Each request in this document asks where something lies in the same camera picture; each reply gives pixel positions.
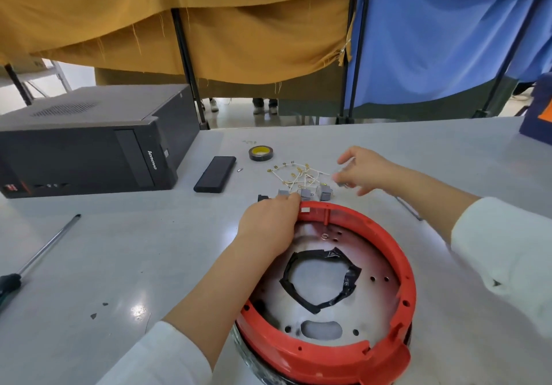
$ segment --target person's left arm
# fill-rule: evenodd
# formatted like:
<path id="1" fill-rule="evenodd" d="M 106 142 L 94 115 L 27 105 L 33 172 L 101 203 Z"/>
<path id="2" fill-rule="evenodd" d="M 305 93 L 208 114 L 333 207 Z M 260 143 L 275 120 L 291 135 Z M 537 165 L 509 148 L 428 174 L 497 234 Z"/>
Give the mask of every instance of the person's left arm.
<path id="1" fill-rule="evenodd" d="M 205 385 L 243 304 L 293 240 L 300 196 L 250 206 L 238 234 L 197 286 L 98 385 Z"/>

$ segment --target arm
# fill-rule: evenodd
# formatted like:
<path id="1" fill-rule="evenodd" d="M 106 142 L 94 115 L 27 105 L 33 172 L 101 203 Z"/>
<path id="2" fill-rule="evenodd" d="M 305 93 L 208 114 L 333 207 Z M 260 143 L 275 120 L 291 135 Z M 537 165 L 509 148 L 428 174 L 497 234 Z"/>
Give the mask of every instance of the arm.
<path id="1" fill-rule="evenodd" d="M 383 189 L 414 207 L 481 276 L 493 293 L 552 337 L 552 220 L 496 198 L 479 198 L 381 155 L 351 147 L 338 159 L 349 165 L 333 179 L 358 194 Z"/>
<path id="2" fill-rule="evenodd" d="M 460 216 L 480 199 L 424 173 L 392 163 L 365 148 L 350 147 L 337 163 L 344 164 L 352 158 L 354 160 L 344 170 L 333 175 L 336 182 L 360 186 L 359 196 L 383 189 L 404 199 L 446 242 L 451 242 L 452 229 Z"/>
<path id="3" fill-rule="evenodd" d="M 236 238 L 197 286 L 98 385 L 209 383 L 243 304 L 274 258 L 291 244 L 300 202 L 292 193 L 250 206 Z"/>
<path id="4" fill-rule="evenodd" d="M 200 348 L 211 368 L 260 277 L 291 244 L 300 201 L 294 193 L 249 207 L 232 244 L 163 319 Z"/>

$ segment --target white shirt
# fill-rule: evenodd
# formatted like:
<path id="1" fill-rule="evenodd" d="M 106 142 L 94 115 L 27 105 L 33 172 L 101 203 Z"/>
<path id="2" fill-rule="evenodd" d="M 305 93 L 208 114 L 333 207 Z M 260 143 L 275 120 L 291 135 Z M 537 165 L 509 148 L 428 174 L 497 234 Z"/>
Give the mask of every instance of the white shirt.
<path id="1" fill-rule="evenodd" d="M 552 337 L 552 220 L 483 198 L 452 231 L 452 250 L 481 276 L 489 291 L 521 310 Z M 160 321 L 97 385 L 208 385 L 203 353 L 173 326 Z"/>

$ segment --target person's right arm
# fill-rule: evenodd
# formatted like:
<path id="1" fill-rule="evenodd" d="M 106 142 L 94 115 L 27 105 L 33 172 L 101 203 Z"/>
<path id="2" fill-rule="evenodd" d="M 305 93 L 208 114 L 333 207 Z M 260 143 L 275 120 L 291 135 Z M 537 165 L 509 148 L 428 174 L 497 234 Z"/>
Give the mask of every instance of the person's right arm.
<path id="1" fill-rule="evenodd" d="M 349 148 L 338 159 L 346 162 L 333 175 L 336 182 L 358 186 L 359 196 L 383 189 L 408 202 L 490 291 L 552 337 L 552 220 L 461 191 L 365 148 Z"/>

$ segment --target black smartphone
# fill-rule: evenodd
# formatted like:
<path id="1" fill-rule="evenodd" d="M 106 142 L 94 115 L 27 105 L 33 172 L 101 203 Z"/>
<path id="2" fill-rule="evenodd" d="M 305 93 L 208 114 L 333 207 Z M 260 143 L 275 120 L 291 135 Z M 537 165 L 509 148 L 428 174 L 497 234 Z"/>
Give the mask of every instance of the black smartphone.
<path id="1" fill-rule="evenodd" d="M 199 193 L 221 193 L 230 176 L 236 157 L 216 155 L 194 186 Z"/>

